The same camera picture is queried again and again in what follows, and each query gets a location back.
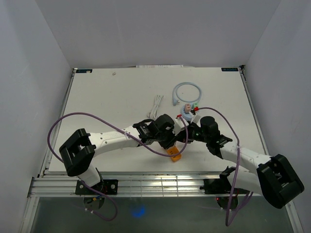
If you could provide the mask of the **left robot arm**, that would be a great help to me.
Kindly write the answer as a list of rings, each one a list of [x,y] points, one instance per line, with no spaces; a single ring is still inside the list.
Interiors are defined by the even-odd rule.
[[[172,119],[163,114],[156,120],[146,119],[124,129],[105,133],[88,133],[84,128],[76,130],[59,148],[69,177],[78,177],[92,194],[103,189],[99,172],[91,164],[100,154],[123,148],[149,146],[154,142],[167,150],[175,145],[179,133],[187,132],[188,123],[178,117]]]

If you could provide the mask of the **brown pink plug adapter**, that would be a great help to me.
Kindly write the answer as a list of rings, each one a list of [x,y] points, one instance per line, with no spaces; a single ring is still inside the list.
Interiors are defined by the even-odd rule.
[[[189,114],[192,110],[192,106],[190,103],[186,103],[185,106],[184,106],[184,111],[186,114]]]

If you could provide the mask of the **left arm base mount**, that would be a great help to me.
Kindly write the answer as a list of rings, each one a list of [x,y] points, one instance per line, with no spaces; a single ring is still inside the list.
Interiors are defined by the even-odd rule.
[[[118,193],[118,180],[103,180],[91,188],[106,195],[116,195]],[[96,195],[97,193],[87,188],[82,181],[77,181],[75,192],[76,195]]]

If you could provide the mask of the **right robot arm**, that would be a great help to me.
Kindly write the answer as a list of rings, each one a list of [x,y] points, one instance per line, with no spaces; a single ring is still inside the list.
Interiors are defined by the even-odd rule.
[[[231,138],[224,136],[211,116],[200,119],[200,125],[191,123],[178,134],[180,142],[205,143],[207,150],[220,159],[237,166],[227,167],[219,178],[207,182],[211,193],[230,193],[242,189],[264,196],[275,208],[282,208],[301,194],[305,187],[290,164],[281,155],[270,156],[242,148]]]

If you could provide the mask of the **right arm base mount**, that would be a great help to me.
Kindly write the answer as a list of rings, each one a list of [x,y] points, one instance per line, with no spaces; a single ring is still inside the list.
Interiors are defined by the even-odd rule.
[[[203,179],[203,190],[205,194],[230,194],[231,184],[225,179]]]

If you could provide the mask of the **orange power strip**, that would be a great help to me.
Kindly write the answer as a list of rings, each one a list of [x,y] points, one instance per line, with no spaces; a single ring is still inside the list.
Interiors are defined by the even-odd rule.
[[[179,161],[182,158],[182,155],[176,146],[170,147],[166,151],[167,154],[170,155],[170,159],[173,163]]]

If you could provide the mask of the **blue round power socket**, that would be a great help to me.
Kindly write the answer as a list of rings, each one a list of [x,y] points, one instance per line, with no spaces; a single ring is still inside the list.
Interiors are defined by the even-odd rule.
[[[180,114],[182,118],[185,119],[186,121],[192,122],[192,119],[194,118],[194,114],[192,112],[186,113],[184,108],[181,108]]]

